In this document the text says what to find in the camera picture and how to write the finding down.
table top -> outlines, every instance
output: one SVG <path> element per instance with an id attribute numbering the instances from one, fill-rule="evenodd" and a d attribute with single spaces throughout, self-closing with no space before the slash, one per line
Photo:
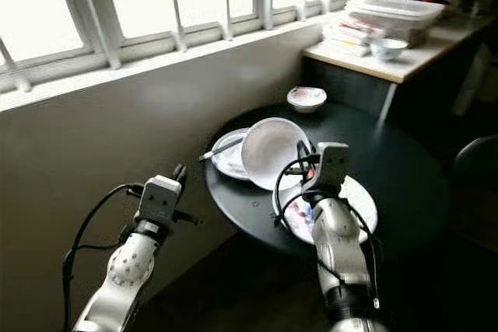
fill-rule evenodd
<path id="1" fill-rule="evenodd" d="M 264 107 L 226 124 L 228 131 L 250 127 L 267 117 L 287 118 L 314 143 L 349 145 L 349 175 L 374 199 L 379 222 L 375 231 L 385 258 L 395 258 L 437 237 L 447 226 L 449 188 L 443 170 L 415 140 L 376 117 L 343 105 L 326 103 L 314 114 L 295 113 L 288 105 Z M 207 188 L 224 215 L 239 229 L 282 252 L 306 256 L 313 247 L 282 225 L 273 225 L 272 194 L 253 183 L 235 180 L 205 164 Z"/>
<path id="2" fill-rule="evenodd" d="M 338 51 L 337 47 L 320 42 L 304 50 L 304 56 L 357 72 L 373 75 L 394 83 L 403 83 L 418 71 L 443 57 L 491 22 L 492 18 L 470 18 L 456 16 L 443 20 L 429 30 L 427 42 L 403 51 L 400 58 L 393 61 L 377 60 L 372 54 L 364 57 L 352 56 Z"/>

small white bowl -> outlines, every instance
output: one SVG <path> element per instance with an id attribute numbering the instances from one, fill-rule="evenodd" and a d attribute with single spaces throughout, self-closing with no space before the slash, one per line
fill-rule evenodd
<path id="1" fill-rule="evenodd" d="M 376 39 L 370 42 L 372 55 L 382 61 L 390 61 L 398 58 L 406 49 L 408 43 L 399 39 Z"/>
<path id="2" fill-rule="evenodd" d="M 294 87 L 287 93 L 287 103 L 298 113 L 313 113 L 324 105 L 327 93 L 316 87 Z"/>
<path id="3" fill-rule="evenodd" d="M 242 141 L 242 164 L 249 179 L 265 190 L 273 190 L 282 169 L 297 159 L 299 141 L 311 148 L 304 131 L 284 118 L 266 118 L 254 124 Z M 285 176 L 280 190 L 291 188 L 300 180 L 300 175 Z"/>

wooden counter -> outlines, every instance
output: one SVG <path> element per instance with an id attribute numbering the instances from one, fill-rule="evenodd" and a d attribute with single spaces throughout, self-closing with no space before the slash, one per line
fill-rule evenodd
<path id="1" fill-rule="evenodd" d="M 457 16 L 439 22 L 429 31 L 427 42 L 403 51 L 393 61 L 379 61 L 372 54 L 362 58 L 336 51 L 322 42 L 304 50 L 304 56 L 372 75 L 393 83 L 403 83 L 417 72 L 453 50 L 461 42 L 491 22 L 491 18 Z"/>

wire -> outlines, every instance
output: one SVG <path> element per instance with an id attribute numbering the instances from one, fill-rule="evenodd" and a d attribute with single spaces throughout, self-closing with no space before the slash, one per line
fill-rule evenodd
<path id="1" fill-rule="evenodd" d="M 348 206 L 348 209 L 355 213 L 356 217 L 362 224 L 362 230 L 366 232 L 366 236 L 368 237 L 368 243 L 370 244 L 370 249 L 372 250 L 372 261 L 373 261 L 373 291 L 375 292 L 375 299 L 373 300 L 373 303 L 375 305 L 376 309 L 380 308 L 380 303 L 379 303 L 379 288 L 377 284 L 377 256 L 375 255 L 375 246 L 374 246 L 374 235 L 368 228 L 368 225 L 366 225 L 365 219 L 361 216 L 361 214 L 349 203 L 347 198 L 342 198 L 341 201 L 346 203 Z"/>
<path id="2" fill-rule="evenodd" d="M 71 327 L 69 326 L 71 320 L 71 280 L 74 278 L 72 274 L 72 268 L 75 262 L 75 256 L 78 249 L 80 248 L 79 241 L 81 240 L 83 233 L 85 232 L 86 227 L 89 222 L 92 220 L 93 216 L 99 211 L 99 209 L 104 205 L 107 200 L 109 200 L 113 195 L 115 195 L 120 190 L 127 190 L 128 188 L 135 188 L 134 184 L 121 184 L 115 187 L 113 190 L 109 191 L 93 208 L 90 213 L 86 216 L 85 220 L 79 227 L 78 232 L 75 236 L 75 241 L 72 244 L 71 249 L 64 257 L 64 261 L 62 262 L 62 289 L 64 292 L 64 332 L 69 332 Z M 97 249 L 97 246 L 94 245 L 81 245 L 84 247 L 92 247 L 91 249 Z"/>
<path id="3" fill-rule="evenodd" d="M 277 181 L 275 183 L 275 205 L 276 205 L 277 209 L 279 210 L 279 214 L 280 214 L 280 207 L 282 206 L 280 204 L 280 196 L 279 196 L 280 181 L 282 180 L 282 178 L 285 175 L 288 168 L 290 168 L 292 165 L 294 165 L 296 163 L 304 163 L 304 162 L 309 162 L 309 161 L 310 161 L 309 156 L 301 157 L 300 159 L 296 159 L 296 160 L 292 161 L 291 163 L 288 163 L 287 165 L 285 165 L 284 168 L 282 169 L 282 171 L 280 172 L 279 176 L 277 177 Z"/>
<path id="4" fill-rule="evenodd" d="M 381 239 L 379 239 L 373 232 L 372 232 L 372 238 L 377 244 L 377 261 L 380 262 L 382 265 L 384 262 L 385 258 L 385 253 L 384 253 L 384 244 L 382 243 Z"/>
<path id="5" fill-rule="evenodd" d="M 322 191 L 320 190 L 306 190 L 304 192 L 301 192 L 300 194 L 297 194 L 295 196 L 293 196 L 290 200 L 288 200 L 286 202 L 285 205 L 283 205 L 283 208 L 277 204 L 277 210 L 279 211 L 279 214 L 275 217 L 275 220 L 273 221 L 273 224 L 274 225 L 278 225 L 280 223 L 280 221 L 284 221 L 284 223 L 287 225 L 287 227 L 290 227 L 290 225 L 287 223 L 287 220 L 286 220 L 286 210 L 287 208 L 293 203 L 293 201 L 295 201 L 297 198 L 299 197 L 302 197 L 302 196 L 306 196 L 308 194 L 324 194 Z"/>
<path id="6" fill-rule="evenodd" d="M 297 158 L 308 157 L 309 155 L 310 155 L 310 150 L 307 148 L 307 146 L 305 146 L 305 144 L 302 140 L 299 140 L 297 142 Z M 307 163 L 307 164 L 308 164 L 308 168 L 312 169 L 313 164 L 312 163 Z M 301 170 L 305 170 L 303 163 L 299 163 L 299 166 L 300 166 Z"/>
<path id="7" fill-rule="evenodd" d="M 96 249 L 96 250 L 109 250 L 109 249 L 114 249 L 120 246 L 122 242 L 117 242 L 114 244 L 108 244 L 108 245 L 93 245 L 93 244 L 82 244 L 79 245 L 76 249 Z"/>
<path id="8" fill-rule="evenodd" d="M 341 277 L 341 275 L 337 271 L 334 271 L 331 268 L 329 268 L 326 264 L 324 264 L 324 262 L 320 258 L 317 259 L 317 262 L 318 265 L 320 265 L 320 267 L 325 269 L 330 274 L 334 275 L 341 285 L 345 285 L 345 280 Z"/>

plastic container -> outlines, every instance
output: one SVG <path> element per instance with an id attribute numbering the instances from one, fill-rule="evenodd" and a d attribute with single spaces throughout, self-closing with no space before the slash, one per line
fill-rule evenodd
<path id="1" fill-rule="evenodd" d="M 409 47 L 423 43 L 427 30 L 444 5 L 416 0 L 351 0 L 345 9 L 351 17 L 386 30 L 386 37 L 406 40 Z"/>

